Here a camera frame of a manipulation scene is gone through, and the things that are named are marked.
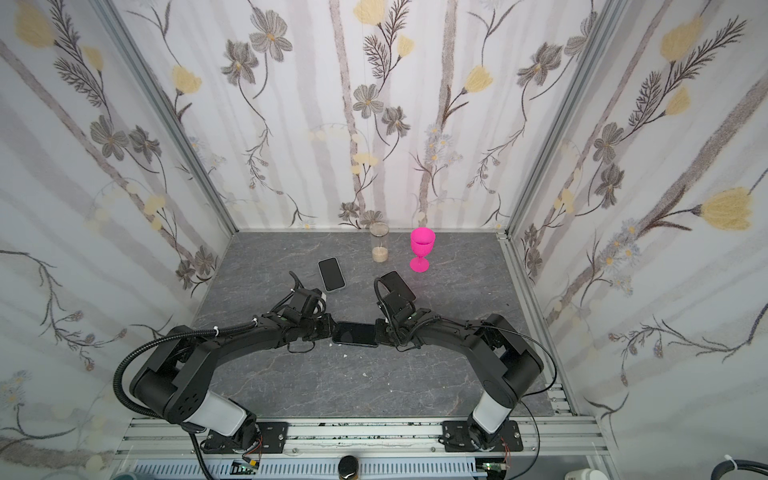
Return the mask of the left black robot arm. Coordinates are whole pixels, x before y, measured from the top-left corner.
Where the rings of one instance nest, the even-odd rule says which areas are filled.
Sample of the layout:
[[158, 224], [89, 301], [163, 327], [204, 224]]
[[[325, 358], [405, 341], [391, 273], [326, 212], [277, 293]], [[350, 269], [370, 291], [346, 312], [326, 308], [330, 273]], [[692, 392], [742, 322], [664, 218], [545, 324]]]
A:
[[334, 326], [325, 295], [295, 287], [277, 308], [246, 323], [176, 327], [138, 347], [116, 367], [113, 392], [140, 416], [162, 419], [191, 434], [208, 430], [229, 449], [251, 452], [263, 443], [256, 415], [210, 389], [216, 370], [255, 352], [327, 339]]

